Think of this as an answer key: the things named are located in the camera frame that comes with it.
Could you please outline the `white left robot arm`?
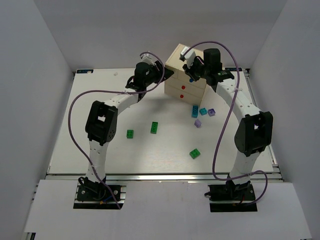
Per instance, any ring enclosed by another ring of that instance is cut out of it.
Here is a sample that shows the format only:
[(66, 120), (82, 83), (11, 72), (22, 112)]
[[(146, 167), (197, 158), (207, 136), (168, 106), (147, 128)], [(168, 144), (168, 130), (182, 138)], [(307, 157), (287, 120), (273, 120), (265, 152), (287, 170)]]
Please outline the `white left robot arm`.
[(125, 86), (126, 89), (133, 90), (133, 94), (121, 93), (105, 102), (96, 100), (92, 103), (85, 125), (91, 160), (85, 177), (89, 181), (105, 181), (106, 154), (109, 142), (116, 135), (118, 115), (142, 100), (148, 86), (164, 82), (173, 74), (173, 70), (163, 68), (158, 60), (143, 60), (136, 64), (134, 75)]

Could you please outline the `cream wooden drawer cabinet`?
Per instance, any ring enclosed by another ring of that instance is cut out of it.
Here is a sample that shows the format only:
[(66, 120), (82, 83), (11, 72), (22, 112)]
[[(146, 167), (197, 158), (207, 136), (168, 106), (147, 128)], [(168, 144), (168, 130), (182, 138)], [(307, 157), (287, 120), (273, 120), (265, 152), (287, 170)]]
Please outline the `cream wooden drawer cabinet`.
[(179, 60), (180, 53), (185, 48), (187, 48), (186, 45), (179, 43), (165, 62), (165, 67), (173, 71), (173, 75), (164, 82), (164, 93), (190, 105), (200, 106), (207, 83), (203, 78), (191, 81), (191, 78), (185, 74), (184, 63)]

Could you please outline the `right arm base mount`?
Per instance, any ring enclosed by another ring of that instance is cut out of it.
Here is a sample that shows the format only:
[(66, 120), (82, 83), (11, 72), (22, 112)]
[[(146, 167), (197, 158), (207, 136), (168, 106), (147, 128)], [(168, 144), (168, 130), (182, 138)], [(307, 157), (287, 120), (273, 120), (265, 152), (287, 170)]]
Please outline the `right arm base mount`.
[(235, 185), (232, 180), (225, 184), (211, 184), (204, 194), (209, 199), (211, 213), (257, 212), (256, 195), (250, 181)]

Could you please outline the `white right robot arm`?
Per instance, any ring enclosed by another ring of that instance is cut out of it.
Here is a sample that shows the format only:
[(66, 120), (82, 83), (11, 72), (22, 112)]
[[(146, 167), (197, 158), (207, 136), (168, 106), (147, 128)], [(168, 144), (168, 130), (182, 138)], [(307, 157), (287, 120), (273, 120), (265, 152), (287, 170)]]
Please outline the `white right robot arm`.
[(223, 69), (217, 48), (204, 50), (200, 57), (186, 46), (180, 52), (180, 60), (185, 63), (184, 73), (195, 82), (205, 79), (237, 118), (239, 126), (234, 136), (237, 154), (227, 181), (237, 188), (246, 187), (257, 158), (271, 143), (273, 115), (261, 111), (246, 97), (239, 88), (240, 77)]

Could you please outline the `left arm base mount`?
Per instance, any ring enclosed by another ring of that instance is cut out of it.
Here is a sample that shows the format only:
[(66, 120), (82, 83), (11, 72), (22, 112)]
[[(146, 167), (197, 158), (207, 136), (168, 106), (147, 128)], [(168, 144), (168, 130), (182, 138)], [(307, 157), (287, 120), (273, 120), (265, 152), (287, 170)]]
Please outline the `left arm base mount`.
[(120, 210), (125, 202), (125, 186), (109, 185), (90, 181), (87, 177), (78, 179), (73, 208), (82, 210)]

